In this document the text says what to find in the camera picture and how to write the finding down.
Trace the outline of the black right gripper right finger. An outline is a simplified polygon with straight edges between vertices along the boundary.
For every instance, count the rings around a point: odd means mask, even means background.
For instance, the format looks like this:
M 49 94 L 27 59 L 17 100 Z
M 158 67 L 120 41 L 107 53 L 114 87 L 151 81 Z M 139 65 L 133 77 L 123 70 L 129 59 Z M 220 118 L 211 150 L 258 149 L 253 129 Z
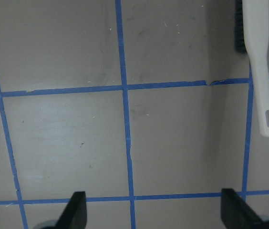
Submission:
M 268 224 L 231 188 L 221 190 L 221 221 L 227 229 L 268 228 Z

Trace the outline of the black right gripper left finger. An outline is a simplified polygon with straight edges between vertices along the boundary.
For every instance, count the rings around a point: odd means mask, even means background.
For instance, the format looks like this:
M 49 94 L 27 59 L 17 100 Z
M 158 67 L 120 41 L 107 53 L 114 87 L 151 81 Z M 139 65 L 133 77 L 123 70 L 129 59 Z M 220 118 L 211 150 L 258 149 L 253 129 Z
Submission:
M 84 191 L 74 192 L 54 228 L 84 229 L 86 225 L 86 194 Z

